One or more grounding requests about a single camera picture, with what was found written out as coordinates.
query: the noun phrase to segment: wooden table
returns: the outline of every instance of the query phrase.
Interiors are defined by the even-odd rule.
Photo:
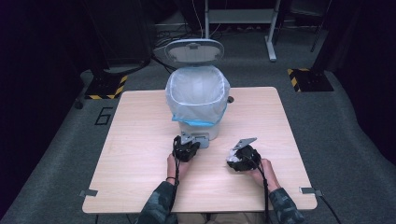
[[[271,160],[280,185],[299,209],[314,209],[314,195],[299,150],[275,88],[231,88],[219,135],[199,149],[181,181],[173,212],[263,211],[263,188],[226,163],[242,138]],[[180,134],[165,102],[164,91],[126,91],[114,115],[82,209],[85,213],[139,213],[152,191],[166,178],[166,158]]]

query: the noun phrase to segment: hand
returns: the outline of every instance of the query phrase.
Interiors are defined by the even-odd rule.
[[[180,165],[178,166],[178,180],[182,180],[184,176],[186,176],[187,170],[189,169],[191,165],[192,159],[189,160],[188,162],[180,162]],[[167,177],[176,177],[176,164],[175,164],[175,157],[171,154],[168,156],[168,171],[167,171]],[[173,178],[168,178],[166,180],[167,182],[171,183],[172,185],[175,185],[175,179]]]
[[[277,182],[272,164],[267,159],[262,159],[262,170],[264,171],[265,178],[267,179],[268,190],[270,192],[281,188],[279,183]],[[258,169],[245,171],[244,173],[253,177],[254,181],[256,181],[257,184],[263,187],[264,184],[262,179],[262,173],[260,173]]]

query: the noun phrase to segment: plastic bag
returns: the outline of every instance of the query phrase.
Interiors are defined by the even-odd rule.
[[[197,127],[218,124],[227,108],[229,90],[230,83],[213,65],[177,69],[165,89],[172,120]]]

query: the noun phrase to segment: sleeve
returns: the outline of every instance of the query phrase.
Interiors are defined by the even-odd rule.
[[[276,212],[276,217],[281,224],[306,224],[303,214],[301,214],[289,194],[283,189],[276,189],[269,194],[271,204]]]
[[[134,224],[177,223],[176,215],[169,215],[174,186],[163,181],[148,198]]]

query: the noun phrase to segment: left hand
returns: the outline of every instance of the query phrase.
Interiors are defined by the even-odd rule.
[[[168,159],[168,170],[167,170],[167,177],[176,177],[176,164],[175,164],[175,157],[171,154],[169,154]],[[181,181],[184,176],[186,176],[186,173],[191,165],[192,159],[189,160],[188,162],[180,162],[180,165],[178,166],[178,180]],[[175,185],[175,179],[173,178],[168,178],[166,180],[167,182],[171,183],[172,185]]]

